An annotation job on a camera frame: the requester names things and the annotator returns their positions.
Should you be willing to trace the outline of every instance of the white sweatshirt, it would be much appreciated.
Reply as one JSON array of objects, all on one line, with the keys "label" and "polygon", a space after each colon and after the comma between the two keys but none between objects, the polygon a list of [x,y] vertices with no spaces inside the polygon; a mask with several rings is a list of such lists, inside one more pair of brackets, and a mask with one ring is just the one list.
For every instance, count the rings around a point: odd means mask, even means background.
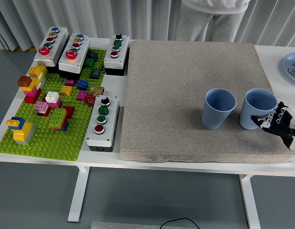
[{"label": "white sweatshirt", "polygon": [[238,14],[243,13],[250,0],[182,0],[182,3],[188,8],[211,13],[219,14]]}]

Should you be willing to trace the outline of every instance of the white table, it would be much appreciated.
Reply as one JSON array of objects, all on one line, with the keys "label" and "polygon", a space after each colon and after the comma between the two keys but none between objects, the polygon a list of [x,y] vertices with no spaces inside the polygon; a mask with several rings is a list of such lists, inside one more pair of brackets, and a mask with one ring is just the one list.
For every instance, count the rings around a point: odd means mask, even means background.
[{"label": "white table", "polygon": [[[91,48],[107,49],[109,39],[91,39]],[[285,102],[286,105],[295,109],[295,83],[284,73],[282,59],[285,55],[295,52],[291,47],[255,46],[262,62],[266,76],[271,84],[275,96]],[[115,147],[113,152],[91,152],[86,141],[82,145],[81,152],[76,161],[52,160],[30,156],[18,156],[0,153],[1,162],[53,164],[65,166],[77,166],[79,175],[71,203],[69,222],[78,222],[86,183],[90,167],[112,167],[132,169],[153,169],[170,171],[189,171],[204,173],[238,174],[242,186],[243,198],[247,212],[249,227],[259,229],[260,223],[254,201],[250,178],[254,175],[295,177],[295,158],[292,162],[280,164],[233,164],[233,163],[141,163],[125,161],[120,155],[120,136],[125,105],[127,76],[105,76],[102,86],[106,95],[117,95],[120,100],[120,118],[118,121]],[[17,112],[24,94],[19,90],[0,125],[0,141],[7,130],[5,122]]]}]

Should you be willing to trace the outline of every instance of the blue cup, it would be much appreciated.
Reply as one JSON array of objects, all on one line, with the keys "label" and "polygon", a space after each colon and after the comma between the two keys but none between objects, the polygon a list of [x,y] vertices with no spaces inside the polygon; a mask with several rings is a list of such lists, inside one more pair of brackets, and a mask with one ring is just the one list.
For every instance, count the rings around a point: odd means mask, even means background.
[{"label": "blue cup", "polygon": [[249,90],[244,98],[240,125],[247,130],[254,130],[258,126],[251,120],[251,116],[267,117],[277,107],[276,97],[268,90],[254,88]]},{"label": "blue cup", "polygon": [[211,130],[219,128],[237,105],[234,95],[222,88],[207,92],[201,118],[202,124]]}]

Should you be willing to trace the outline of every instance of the white curtain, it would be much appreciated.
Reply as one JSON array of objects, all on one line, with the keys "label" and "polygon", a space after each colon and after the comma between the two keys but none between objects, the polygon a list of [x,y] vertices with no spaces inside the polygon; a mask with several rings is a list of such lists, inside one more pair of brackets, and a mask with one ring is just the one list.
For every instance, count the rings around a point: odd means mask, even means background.
[{"label": "white curtain", "polygon": [[[0,48],[39,48],[51,26],[91,37],[175,40],[181,0],[0,0]],[[208,41],[208,28],[197,41]],[[251,0],[235,42],[295,47],[295,0]]]}]

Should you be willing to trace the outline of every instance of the blue tray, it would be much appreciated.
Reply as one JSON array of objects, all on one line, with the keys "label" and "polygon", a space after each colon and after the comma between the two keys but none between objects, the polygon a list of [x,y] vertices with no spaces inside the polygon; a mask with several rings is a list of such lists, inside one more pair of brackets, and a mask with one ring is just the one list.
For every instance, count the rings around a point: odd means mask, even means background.
[{"label": "blue tray", "polygon": [[283,68],[286,75],[295,82],[295,77],[293,77],[289,72],[288,69],[295,69],[295,52],[287,54],[283,59]]}]

